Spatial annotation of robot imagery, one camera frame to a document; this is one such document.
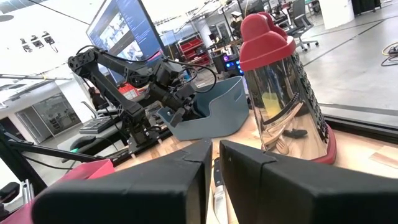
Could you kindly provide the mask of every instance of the wooden table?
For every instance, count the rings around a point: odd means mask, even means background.
[[[367,172],[376,175],[383,175],[387,177],[398,178],[398,169],[391,166],[387,166],[382,161],[377,161],[377,156],[374,155],[382,154],[384,157],[389,155],[385,151],[391,151],[390,149],[396,149],[398,152],[398,146],[393,144],[388,144],[385,142],[355,136],[352,134],[342,133],[335,131],[336,141],[337,141],[337,158],[335,165],[339,167],[344,167],[347,169],[358,170],[362,172]],[[251,113],[242,128],[230,135],[223,138],[213,139],[213,159],[220,156],[219,145],[220,140],[227,139],[230,141],[245,144],[247,146],[261,148],[261,140],[256,126],[256,120]],[[125,163],[116,167],[116,171],[123,170],[143,162],[156,159],[158,157],[167,155],[171,152],[177,151],[185,146],[190,145],[195,141],[178,141],[174,136],[163,141],[161,145],[156,145],[153,148],[143,152],[137,157],[126,161]],[[215,185],[213,178],[211,178],[211,190],[215,192]],[[228,206],[228,221],[230,224],[238,223],[235,212],[233,210],[232,203],[227,194],[227,206]],[[219,224],[212,209],[208,209],[208,222]]]

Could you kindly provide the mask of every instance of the red plastic cap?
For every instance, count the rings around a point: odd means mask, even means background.
[[[251,14],[242,22],[243,45],[239,62],[244,72],[286,58],[296,48],[293,37],[276,27],[270,20],[270,15],[265,14],[266,12]]]

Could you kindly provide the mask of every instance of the computer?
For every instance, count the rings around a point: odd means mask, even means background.
[[[105,0],[86,33],[95,46],[128,60],[144,60],[156,51],[165,52],[141,0]],[[160,53],[147,65],[154,66],[159,57]],[[124,83],[121,74],[109,72],[117,85]]]

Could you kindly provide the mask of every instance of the red cloth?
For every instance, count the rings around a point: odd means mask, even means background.
[[[57,182],[68,180],[87,180],[95,179],[114,173],[112,162],[107,159],[103,161],[89,162],[81,164],[64,175]],[[31,218],[32,205],[34,200],[24,205],[10,217],[1,222],[1,224],[33,224]]]

